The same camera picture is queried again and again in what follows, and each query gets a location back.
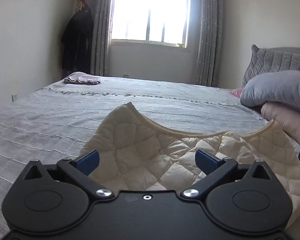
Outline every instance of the bed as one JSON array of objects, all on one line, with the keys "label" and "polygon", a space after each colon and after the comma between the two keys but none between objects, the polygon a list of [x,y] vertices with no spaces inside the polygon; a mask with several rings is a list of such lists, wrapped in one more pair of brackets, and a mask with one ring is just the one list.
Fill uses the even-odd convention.
[{"label": "bed", "polygon": [[[124,103],[132,102],[140,113],[163,126],[189,132],[248,133],[267,124],[229,92],[181,83],[101,77],[101,84],[94,86],[59,81],[7,105],[0,110],[0,207],[31,159],[53,164],[64,156],[77,157],[105,116]],[[291,141],[300,152],[300,145]],[[0,238],[7,231],[0,210]],[[300,218],[288,232],[300,239]]]}]

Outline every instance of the silver screw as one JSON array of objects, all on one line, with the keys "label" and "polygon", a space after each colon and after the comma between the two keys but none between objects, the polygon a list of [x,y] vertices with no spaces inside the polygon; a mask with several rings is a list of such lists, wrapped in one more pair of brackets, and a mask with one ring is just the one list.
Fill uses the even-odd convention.
[{"label": "silver screw", "polygon": [[151,197],[150,195],[144,195],[144,196],[143,196],[143,199],[149,200],[149,199],[152,199],[152,197]]},{"label": "silver screw", "polygon": [[112,191],[106,188],[98,189],[96,191],[98,197],[109,197],[112,195]]},{"label": "silver screw", "polygon": [[185,195],[186,197],[196,197],[197,195],[199,195],[199,191],[197,191],[194,188],[190,188],[190,189],[184,190],[183,195]]}]

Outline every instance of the gray curtain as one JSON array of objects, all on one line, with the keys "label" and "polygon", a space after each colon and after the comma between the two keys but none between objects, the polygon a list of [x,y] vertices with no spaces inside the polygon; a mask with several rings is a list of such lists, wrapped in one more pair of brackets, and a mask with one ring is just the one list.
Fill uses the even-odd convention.
[{"label": "gray curtain", "polygon": [[200,40],[194,69],[195,85],[217,85],[223,0],[201,0]]},{"label": "gray curtain", "polygon": [[90,74],[107,76],[113,15],[113,0],[85,0],[94,19]]}]

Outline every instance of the beige quilted cover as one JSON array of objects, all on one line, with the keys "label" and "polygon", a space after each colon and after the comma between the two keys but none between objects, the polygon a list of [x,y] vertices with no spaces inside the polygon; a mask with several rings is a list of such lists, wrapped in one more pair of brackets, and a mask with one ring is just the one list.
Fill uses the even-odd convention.
[{"label": "beige quilted cover", "polygon": [[113,110],[80,154],[97,149],[100,165],[90,175],[105,187],[125,190],[182,190],[205,177],[195,165],[197,149],[238,163],[263,159],[293,203],[291,225],[300,215],[300,161],[274,121],[245,135],[222,131],[210,135],[163,127],[141,115],[132,103]]}]

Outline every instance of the black garment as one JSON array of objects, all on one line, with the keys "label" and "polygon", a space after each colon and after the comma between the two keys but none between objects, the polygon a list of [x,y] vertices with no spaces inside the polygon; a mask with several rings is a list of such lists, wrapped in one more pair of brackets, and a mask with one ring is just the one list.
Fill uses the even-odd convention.
[{"label": "black garment", "polygon": [[90,74],[93,20],[90,8],[85,5],[69,21],[61,42],[65,45],[62,69]]}]

